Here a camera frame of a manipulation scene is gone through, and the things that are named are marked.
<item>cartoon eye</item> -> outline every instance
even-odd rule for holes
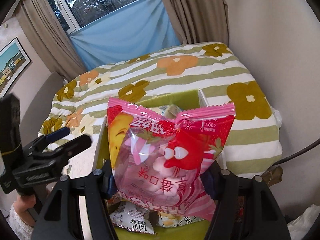
[[[164,150],[164,157],[166,158],[166,160],[170,160],[171,158],[173,158],[173,156],[174,156],[174,150],[170,148],[166,148]]]
[[[189,154],[189,152],[185,148],[177,146],[174,149],[174,156],[176,157],[177,160],[183,159],[188,154]]]

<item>white fluffy sleeve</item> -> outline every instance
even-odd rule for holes
[[[11,205],[9,225],[21,240],[30,240],[33,228],[21,220]]]

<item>picture frame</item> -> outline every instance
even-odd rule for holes
[[[31,59],[14,38],[0,51],[0,97],[3,97]]]

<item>bedspread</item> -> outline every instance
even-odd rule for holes
[[[85,167],[85,156],[95,155],[109,97],[138,102],[198,88],[210,105],[233,102],[236,107],[236,119],[217,158],[221,167],[251,178],[281,158],[279,130],[265,95],[248,69],[219,42],[171,47],[78,76],[55,95],[39,135],[64,126],[71,129],[49,150],[81,134],[91,135],[91,148],[71,160],[72,165]]]

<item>pink candy package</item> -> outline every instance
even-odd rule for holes
[[[107,113],[120,196],[158,212],[211,220],[215,203],[199,176],[223,149],[235,119],[234,105],[183,111],[171,120],[110,98]]]

